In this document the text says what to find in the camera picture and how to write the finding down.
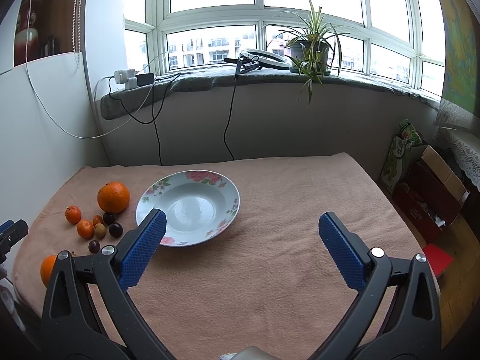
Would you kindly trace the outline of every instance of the lace cloth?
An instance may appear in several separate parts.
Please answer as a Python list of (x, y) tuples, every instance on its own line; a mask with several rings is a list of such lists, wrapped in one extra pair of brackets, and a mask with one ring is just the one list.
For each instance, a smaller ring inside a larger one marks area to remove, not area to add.
[(440, 128), (435, 143), (452, 149), (458, 166), (480, 191), (480, 139), (468, 132)]

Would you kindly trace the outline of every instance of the small orange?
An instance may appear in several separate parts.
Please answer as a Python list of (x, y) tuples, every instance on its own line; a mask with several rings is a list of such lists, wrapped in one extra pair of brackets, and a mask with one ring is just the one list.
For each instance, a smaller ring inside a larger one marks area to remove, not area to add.
[(103, 211), (118, 214), (128, 207), (130, 192), (122, 183), (113, 181), (100, 188), (97, 202)]
[(90, 239), (93, 237), (94, 227), (91, 222), (82, 219), (77, 225), (77, 232), (80, 237)]
[(42, 283), (45, 287), (49, 285), (50, 275), (52, 274), (52, 269), (56, 259), (56, 254), (45, 257), (45, 259), (42, 261), (42, 265), (40, 266), (40, 278), (42, 279)]
[(95, 227), (98, 223), (101, 223), (103, 225), (103, 219), (100, 215), (95, 215), (92, 219), (93, 227)]
[(80, 219), (82, 218), (82, 213), (77, 206), (69, 206), (65, 210), (65, 218), (72, 225), (76, 225), (80, 222)]

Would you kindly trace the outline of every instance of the pink towel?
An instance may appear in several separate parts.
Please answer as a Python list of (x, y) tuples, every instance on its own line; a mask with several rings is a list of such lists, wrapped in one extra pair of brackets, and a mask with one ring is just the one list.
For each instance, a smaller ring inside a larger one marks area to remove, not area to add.
[[(152, 330), (179, 360), (218, 359), (255, 345), (283, 360), (308, 358), (331, 333), (356, 296), (318, 236), (318, 218), (334, 211), (369, 247), (411, 259), (422, 252), (392, 205), (348, 155), (268, 158), (200, 166), (84, 168), (67, 181), (30, 228), (13, 270), (16, 290), (40, 315), (45, 288), (42, 259), (61, 250), (88, 254), (88, 242), (67, 223), (65, 208), (83, 217), (102, 214), (97, 191), (121, 181), (130, 206), (118, 218), (135, 227), (143, 192), (169, 174), (207, 169), (238, 187), (241, 209), (224, 233), (194, 247), (160, 246), (138, 286), (129, 289)], [(109, 235), (101, 245), (115, 244)], [(388, 292), (382, 313), (390, 303)], [(95, 290), (94, 300), (100, 305)], [(103, 305), (100, 316), (118, 341)], [(373, 338), (383, 316), (367, 338)]]

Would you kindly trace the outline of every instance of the metal screw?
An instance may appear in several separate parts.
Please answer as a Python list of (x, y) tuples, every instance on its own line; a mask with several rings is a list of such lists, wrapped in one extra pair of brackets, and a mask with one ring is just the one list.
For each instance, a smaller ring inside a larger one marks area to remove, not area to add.
[(58, 255), (57, 255), (57, 258), (59, 260), (64, 260), (68, 257), (68, 252), (66, 250), (64, 251), (61, 251)]
[(108, 245), (108, 246), (105, 246), (102, 249), (102, 254), (105, 255), (105, 256), (108, 256), (108, 255), (112, 254), (114, 251), (115, 251), (115, 248), (111, 245)]
[(385, 252), (383, 251), (383, 249), (379, 248), (379, 247), (374, 247), (372, 250), (371, 250), (371, 253), (372, 255), (374, 255), (375, 257), (383, 257), (385, 255)]
[(425, 263), (427, 261), (427, 257), (421, 253), (417, 254), (415, 258), (417, 259), (417, 261), (420, 261), (421, 263)]

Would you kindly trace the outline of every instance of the plate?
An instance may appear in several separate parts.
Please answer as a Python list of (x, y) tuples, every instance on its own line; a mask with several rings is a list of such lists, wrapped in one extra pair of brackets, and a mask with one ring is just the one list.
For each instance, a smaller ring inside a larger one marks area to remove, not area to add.
[(166, 232), (160, 244), (191, 246), (229, 227), (240, 209), (240, 194), (224, 175), (190, 170), (169, 175), (145, 191), (137, 204), (137, 225), (153, 208), (166, 215)]

